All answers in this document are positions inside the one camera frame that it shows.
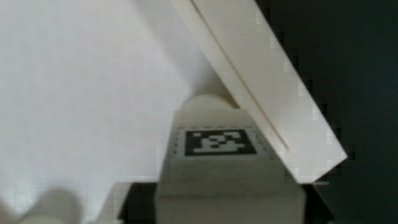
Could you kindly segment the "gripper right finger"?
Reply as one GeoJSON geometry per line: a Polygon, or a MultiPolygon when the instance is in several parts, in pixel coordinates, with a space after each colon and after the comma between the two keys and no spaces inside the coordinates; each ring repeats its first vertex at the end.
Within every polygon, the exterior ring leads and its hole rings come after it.
{"type": "Polygon", "coordinates": [[[334,214],[313,185],[302,186],[306,192],[304,224],[334,224],[334,214]]]}

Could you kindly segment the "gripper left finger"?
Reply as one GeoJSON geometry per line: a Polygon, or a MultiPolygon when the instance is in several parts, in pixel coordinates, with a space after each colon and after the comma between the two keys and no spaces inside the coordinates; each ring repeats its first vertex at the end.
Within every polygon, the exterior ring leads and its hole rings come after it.
{"type": "Polygon", "coordinates": [[[155,182],[119,182],[105,199],[98,224],[157,224],[155,182]]]}

